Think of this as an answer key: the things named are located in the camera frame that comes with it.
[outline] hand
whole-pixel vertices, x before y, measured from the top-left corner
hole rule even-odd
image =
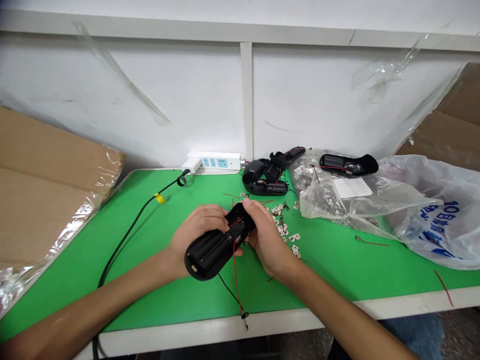
[[[189,272],[185,267],[184,256],[193,241],[207,231],[218,229],[227,232],[229,223],[225,215],[229,212],[219,205],[200,205],[178,227],[171,238],[170,244],[164,250],[168,253],[168,261],[173,279],[187,277]],[[235,256],[243,255],[241,248],[235,251]]]
[[[256,225],[247,241],[255,249],[266,273],[281,281],[297,263],[297,257],[280,236],[272,214],[261,203],[246,197],[243,208]]]

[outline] cardboard box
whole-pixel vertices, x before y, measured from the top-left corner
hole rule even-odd
[[[113,189],[125,154],[0,107],[0,270],[54,255]]]
[[[480,171],[480,63],[469,62],[398,155],[419,154]]]

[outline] yellow tag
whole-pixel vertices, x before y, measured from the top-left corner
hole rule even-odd
[[[160,203],[160,204],[165,204],[165,199],[162,195],[160,195],[159,193],[156,193],[155,194],[155,199]]]

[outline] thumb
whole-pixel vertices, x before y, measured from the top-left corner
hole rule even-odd
[[[247,214],[251,216],[257,228],[262,227],[263,224],[269,220],[263,211],[264,206],[260,203],[256,204],[257,201],[252,201],[248,197],[245,197],[242,203],[243,208]]]

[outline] forearm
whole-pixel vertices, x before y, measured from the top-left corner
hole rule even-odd
[[[5,359],[71,359],[116,315],[172,281],[160,252],[2,345]]]
[[[295,262],[282,281],[320,319],[353,360],[417,359],[406,346],[308,266]]]

